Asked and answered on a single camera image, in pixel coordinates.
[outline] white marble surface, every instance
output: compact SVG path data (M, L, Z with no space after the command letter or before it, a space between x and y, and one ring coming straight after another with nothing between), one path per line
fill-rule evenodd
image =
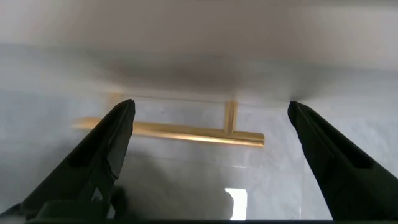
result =
M20 202L85 132L75 118L103 116L101 95L0 91L0 210ZM223 105L136 98L136 120L222 127ZM334 118L333 125L393 174L398 119ZM331 219L286 110L240 106L238 129L264 133L262 149L133 136L118 184L144 218L229 219L229 189L247 192L247 219Z

